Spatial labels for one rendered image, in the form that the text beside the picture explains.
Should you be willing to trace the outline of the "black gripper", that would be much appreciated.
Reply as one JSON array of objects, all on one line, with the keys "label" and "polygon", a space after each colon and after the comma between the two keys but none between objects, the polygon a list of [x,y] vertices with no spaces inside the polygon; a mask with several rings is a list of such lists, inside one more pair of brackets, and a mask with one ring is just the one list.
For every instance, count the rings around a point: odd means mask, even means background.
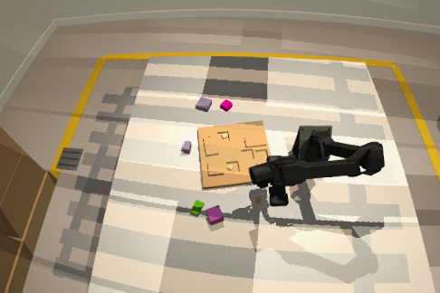
[{"label": "black gripper", "polygon": [[[267,156],[266,162],[270,164],[270,162],[274,161],[279,156]],[[270,194],[270,203],[271,207],[282,207],[289,204],[288,194],[286,193],[286,188],[284,186],[274,185],[274,183],[268,186],[269,194]]]}]

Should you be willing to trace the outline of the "pink cube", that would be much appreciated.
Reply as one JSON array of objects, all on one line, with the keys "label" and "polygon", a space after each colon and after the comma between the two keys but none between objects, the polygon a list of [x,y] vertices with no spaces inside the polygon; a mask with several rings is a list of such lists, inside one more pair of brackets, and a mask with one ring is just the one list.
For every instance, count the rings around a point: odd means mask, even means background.
[{"label": "pink cube", "polygon": [[213,206],[211,208],[208,208],[206,210],[208,219],[210,220],[211,224],[215,225],[219,222],[222,222],[224,220],[224,216],[220,210],[219,205]]}]

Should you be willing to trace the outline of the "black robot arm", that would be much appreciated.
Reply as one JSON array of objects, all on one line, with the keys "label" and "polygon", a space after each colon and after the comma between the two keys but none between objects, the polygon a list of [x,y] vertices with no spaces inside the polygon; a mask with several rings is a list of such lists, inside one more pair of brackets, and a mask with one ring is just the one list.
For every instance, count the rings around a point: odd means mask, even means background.
[{"label": "black robot arm", "polygon": [[[308,163],[294,155],[279,156],[270,164],[266,162],[248,168],[253,184],[264,188],[271,182],[290,187],[311,178],[374,175],[385,166],[384,149],[379,142],[363,146],[344,144],[334,141],[329,130],[312,130],[310,142],[318,158],[332,155],[346,159]],[[360,165],[365,169],[362,172]]]}]

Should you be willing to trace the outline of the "small green block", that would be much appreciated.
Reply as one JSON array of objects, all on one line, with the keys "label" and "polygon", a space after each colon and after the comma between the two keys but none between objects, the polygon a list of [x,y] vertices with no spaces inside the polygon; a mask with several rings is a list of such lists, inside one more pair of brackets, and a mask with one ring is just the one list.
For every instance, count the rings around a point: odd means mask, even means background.
[{"label": "small green block", "polygon": [[196,202],[194,203],[194,205],[193,205],[192,209],[190,210],[190,212],[192,214],[194,214],[195,216],[198,216],[200,211],[202,210],[203,206],[204,206],[204,203],[196,200]]}]

